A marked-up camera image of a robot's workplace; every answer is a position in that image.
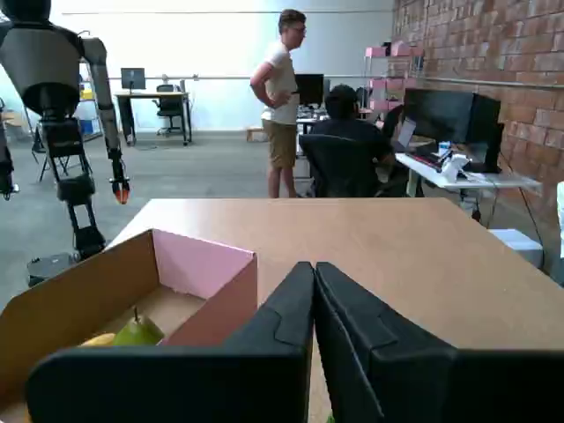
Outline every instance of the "pink shelf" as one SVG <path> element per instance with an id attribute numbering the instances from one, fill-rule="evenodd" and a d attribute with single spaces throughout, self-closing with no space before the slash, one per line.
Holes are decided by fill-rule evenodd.
<path id="1" fill-rule="evenodd" d="M 374 90 L 392 90 L 397 91 L 402 88 L 413 88 L 415 86 L 415 78 L 374 78 L 370 79 L 368 85 Z"/>
<path id="2" fill-rule="evenodd" d="M 365 57 L 386 57 L 385 47 L 367 47 Z M 409 47 L 404 44 L 392 46 L 390 57 L 423 56 L 423 48 Z"/>
<path id="3" fill-rule="evenodd" d="M 387 110 L 391 110 L 402 104 L 399 100 L 371 100 L 370 101 L 370 109 L 372 111 L 383 112 Z"/>

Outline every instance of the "desk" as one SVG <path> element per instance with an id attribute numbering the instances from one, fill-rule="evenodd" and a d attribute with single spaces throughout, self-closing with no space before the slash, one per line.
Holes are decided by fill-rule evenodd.
<path id="1" fill-rule="evenodd" d="M 564 290 L 444 198 L 152 200 L 110 246 L 152 227 L 255 251 L 259 302 L 298 261 L 330 261 L 454 346 L 564 348 Z M 309 422 L 324 423 L 314 345 Z"/>
<path id="2" fill-rule="evenodd" d="M 131 99 L 162 99 L 162 98 L 183 98 L 182 104 L 185 105 L 185 115 L 188 119 L 188 131 L 189 137 L 186 138 L 186 119 L 184 113 L 182 113 L 182 135 L 184 137 L 184 145 L 188 145 L 188 142 L 192 142 L 192 121 L 190 117 L 190 107 L 189 107 L 189 95 L 183 92 L 162 92 L 162 93 L 152 93 L 152 92 L 124 92 L 116 93 L 117 105 L 120 109 L 120 118 L 122 121 L 123 136 L 128 145 L 135 145 L 137 142 L 137 136 L 135 134 L 135 121 L 133 118 L 133 109 L 131 108 Z M 133 136 L 133 140 L 130 142 L 129 136 Z"/>
<path id="3" fill-rule="evenodd" d="M 410 175 L 407 186 L 407 194 L 410 197 L 415 197 L 415 187 L 419 178 L 427 179 L 428 181 L 434 183 L 437 187 L 443 189 L 539 189 L 542 187 L 542 183 L 519 174 L 475 174 L 475 179 L 458 179 L 455 182 L 449 182 L 442 174 L 436 172 L 432 167 L 429 167 L 426 164 L 407 156 L 406 154 L 396 153 L 396 160 L 404 166 L 409 167 Z"/>

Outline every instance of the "white wall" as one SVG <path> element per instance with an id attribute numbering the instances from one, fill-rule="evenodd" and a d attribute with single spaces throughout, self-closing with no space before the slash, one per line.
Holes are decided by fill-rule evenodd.
<path id="1" fill-rule="evenodd" d="M 296 72 L 358 76 L 363 72 L 364 48 L 390 39 L 392 3 L 163 0 L 156 4 L 153 0 L 55 0 L 52 20 L 76 32 L 89 30 L 92 36 L 104 41 L 111 86 L 119 91 L 122 67 L 144 67 L 147 77 L 163 73 L 248 77 L 262 61 L 268 43 L 276 40 L 278 11 L 287 7 L 302 10 L 308 16 L 307 38 L 302 48 L 293 52 Z M 373 67 L 373 74 L 385 71 L 384 61 Z M 358 78 L 332 82 L 354 87 L 362 84 Z M 149 80 L 147 89 L 159 83 Z M 195 129 L 240 130 L 260 123 L 262 106 L 250 91 L 247 79 L 188 80 L 187 86 L 193 100 Z M 14 94 L 5 75 L 0 74 L 0 95 L 12 108 L 17 102 Z M 134 101 L 138 130 L 163 126 L 156 111 L 149 100 Z"/>

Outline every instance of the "human hand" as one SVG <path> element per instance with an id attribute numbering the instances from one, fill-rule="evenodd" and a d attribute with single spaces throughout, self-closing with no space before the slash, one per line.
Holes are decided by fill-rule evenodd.
<path id="1" fill-rule="evenodd" d="M 288 91 L 281 91 L 280 93 L 274 94 L 274 98 L 271 99 L 272 108 L 280 108 L 285 104 L 288 104 L 290 97 L 292 97 L 292 94 Z"/>

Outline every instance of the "cable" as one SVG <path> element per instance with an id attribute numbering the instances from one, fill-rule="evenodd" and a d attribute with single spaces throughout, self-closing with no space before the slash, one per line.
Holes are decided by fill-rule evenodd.
<path id="1" fill-rule="evenodd" d="M 499 193 L 500 191 L 497 189 L 495 191 L 495 198 L 493 199 L 492 210 L 490 211 L 490 219 L 487 220 L 486 229 L 490 228 L 490 225 L 492 224 L 492 220 L 494 220 L 495 206 L 497 205 L 497 197 L 499 196 Z"/>
<path id="2" fill-rule="evenodd" d="M 466 176 L 466 178 L 468 178 L 468 180 L 470 180 L 474 175 L 472 175 L 468 172 L 464 172 L 464 176 Z M 492 224 L 492 220 L 494 219 L 495 207 L 497 205 L 497 199 L 500 195 L 500 187 L 498 187 L 497 183 L 495 183 L 495 181 L 493 179 L 489 178 L 487 176 L 487 174 L 480 174 L 480 176 L 483 176 L 484 178 L 486 178 L 487 181 L 490 182 L 493 185 L 493 187 L 495 188 L 495 197 L 493 198 L 492 209 L 490 210 L 490 217 L 487 220 L 487 224 L 486 224 L 486 229 L 489 229 L 490 225 Z M 477 207 L 478 213 L 481 216 L 481 212 L 479 210 L 479 196 L 476 198 L 476 207 Z"/>
<path id="3" fill-rule="evenodd" d="M 500 151 L 500 155 L 505 160 L 505 162 L 507 163 L 509 170 L 512 173 L 514 173 L 515 171 L 513 170 L 511 165 L 509 164 L 509 160 L 507 160 L 507 158 L 503 155 L 503 152 Z M 540 236 L 540 231 L 538 230 L 537 221 L 535 220 L 535 218 L 532 215 L 531 207 L 529 206 L 529 200 L 527 200 L 527 196 L 525 195 L 523 188 L 519 187 L 519 192 L 521 193 L 521 197 L 523 198 L 523 201 L 525 203 L 525 207 L 527 208 L 527 212 L 529 213 L 529 217 L 531 218 L 532 225 L 535 227 L 535 232 L 537 233 L 537 237 L 538 237 L 538 243 L 540 244 L 540 248 L 542 249 L 542 258 L 540 260 L 540 269 L 542 270 L 545 267 L 545 244 L 543 243 L 543 239 Z"/>

